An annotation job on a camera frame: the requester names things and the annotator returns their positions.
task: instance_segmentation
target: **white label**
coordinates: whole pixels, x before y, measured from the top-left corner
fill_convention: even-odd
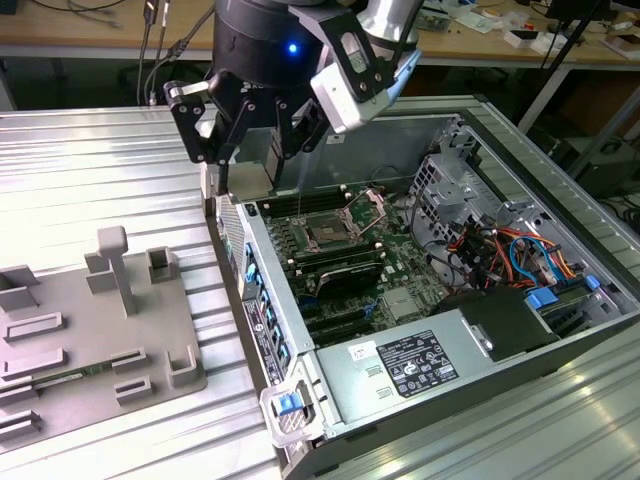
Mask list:
[[[365,358],[373,357],[377,354],[376,342],[370,340],[368,342],[359,343],[349,347],[349,353],[354,362]]]
[[[338,145],[344,143],[346,135],[329,135],[327,137],[327,145]]]
[[[356,50],[350,54],[349,61],[356,73],[362,73],[367,69],[367,65],[364,63],[364,57],[360,53],[360,50]]]

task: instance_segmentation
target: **motherboard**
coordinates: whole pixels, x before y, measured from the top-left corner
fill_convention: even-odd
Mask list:
[[[281,198],[261,212],[318,346],[419,320],[447,295],[406,211],[375,188]]]

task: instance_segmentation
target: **aluminum extrusion table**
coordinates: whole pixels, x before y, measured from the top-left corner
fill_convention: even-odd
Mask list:
[[[488,104],[472,97],[432,103],[472,109],[508,148],[525,146],[525,137],[511,132]],[[520,152],[518,158],[535,171],[538,154]],[[540,175],[558,177],[551,190],[640,275],[637,239],[608,232],[615,220],[596,202],[563,190],[560,173]],[[508,195],[518,194],[517,184],[492,180]],[[188,162],[168,111],[0,117],[0,265],[28,261],[39,273],[73,268],[82,263],[80,252],[93,247],[95,229],[112,224],[127,228],[131,253],[166,244],[178,255],[208,386],[1,455],[0,476],[280,478],[200,211],[198,167]],[[639,347],[640,328],[634,327],[555,374],[322,478],[638,478]]]

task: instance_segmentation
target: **blue cable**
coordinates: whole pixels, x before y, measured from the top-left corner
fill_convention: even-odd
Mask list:
[[[511,260],[511,263],[513,264],[513,267],[518,272],[520,272],[521,274],[523,274],[526,277],[528,277],[531,280],[533,280],[533,282],[536,284],[536,287],[538,286],[538,281],[533,276],[533,274],[527,272],[526,270],[523,270],[522,268],[520,268],[520,265],[518,265],[518,261],[516,260],[516,256],[515,256],[516,243],[518,242],[518,240],[529,240],[531,243],[533,243],[535,246],[537,246],[540,249],[540,251],[542,252],[542,254],[544,255],[544,258],[547,261],[547,264],[549,265],[549,268],[551,269],[551,272],[556,277],[556,280],[558,280],[558,281],[566,280],[566,277],[564,276],[562,271],[553,264],[553,260],[551,260],[551,257],[549,256],[549,252],[547,252],[547,249],[544,248],[544,245],[542,244],[542,242],[540,240],[538,240],[537,238],[532,238],[532,237],[527,237],[527,236],[518,237],[518,238],[514,239],[513,242],[511,242],[511,246],[509,247],[509,260]]]

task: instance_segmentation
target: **wire bundle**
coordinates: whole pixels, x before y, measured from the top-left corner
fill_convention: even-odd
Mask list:
[[[471,238],[476,241],[482,241],[485,253],[478,254],[483,257],[478,263],[478,272],[484,275],[483,278],[486,278],[484,280],[484,288],[488,288],[492,282],[493,284],[506,284],[516,288],[539,286],[539,279],[532,272],[525,269],[527,256],[530,255],[529,247],[535,247],[541,252],[558,282],[576,277],[564,259],[559,246],[551,240],[533,232],[522,232],[508,227],[491,230],[493,230],[493,236],[487,237],[474,231],[473,228],[466,227],[460,237],[447,246],[450,254],[460,255],[462,253],[461,248]],[[487,256],[486,249],[494,251],[492,258]],[[487,265],[488,263],[490,263],[488,269],[482,267],[483,264]]]

